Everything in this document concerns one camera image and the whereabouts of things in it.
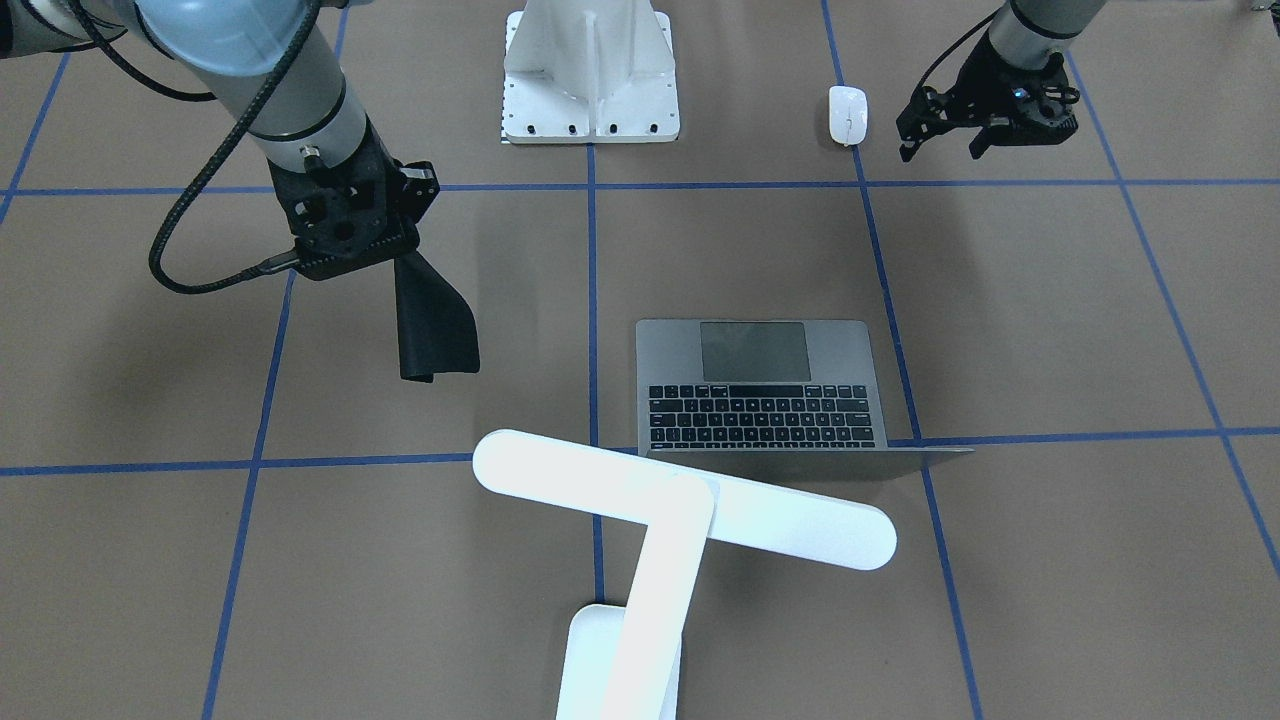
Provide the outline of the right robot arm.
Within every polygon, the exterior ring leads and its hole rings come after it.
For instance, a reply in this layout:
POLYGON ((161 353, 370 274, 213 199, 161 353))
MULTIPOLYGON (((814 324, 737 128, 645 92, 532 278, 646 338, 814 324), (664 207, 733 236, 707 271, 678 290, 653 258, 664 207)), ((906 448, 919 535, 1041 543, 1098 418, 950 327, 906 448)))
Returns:
POLYGON ((396 160, 316 29, 319 1, 5 1, 3 56, 101 50, 154 92, 220 102, 236 119, 163 220, 148 255, 159 283, 211 293, 294 269, 324 281, 390 261, 402 290, 442 277, 417 223, 439 191, 431 164, 396 160), (241 143, 268 159, 293 247, 227 278, 187 284, 163 269, 179 220, 241 143))

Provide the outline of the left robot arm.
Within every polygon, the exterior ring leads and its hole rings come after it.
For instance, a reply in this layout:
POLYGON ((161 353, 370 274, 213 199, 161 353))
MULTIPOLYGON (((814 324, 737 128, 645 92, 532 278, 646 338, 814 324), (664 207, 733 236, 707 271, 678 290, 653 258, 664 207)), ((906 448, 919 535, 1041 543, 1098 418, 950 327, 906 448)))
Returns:
POLYGON ((1056 146, 1079 128, 1079 88, 1065 51, 1096 18, 1102 1, 1006 1, 945 50, 916 82, 895 124, 899 156, 914 159, 931 138, 975 129, 973 159, 992 147, 1056 146), (931 74, 970 37, 977 42, 954 83, 940 91, 931 74))

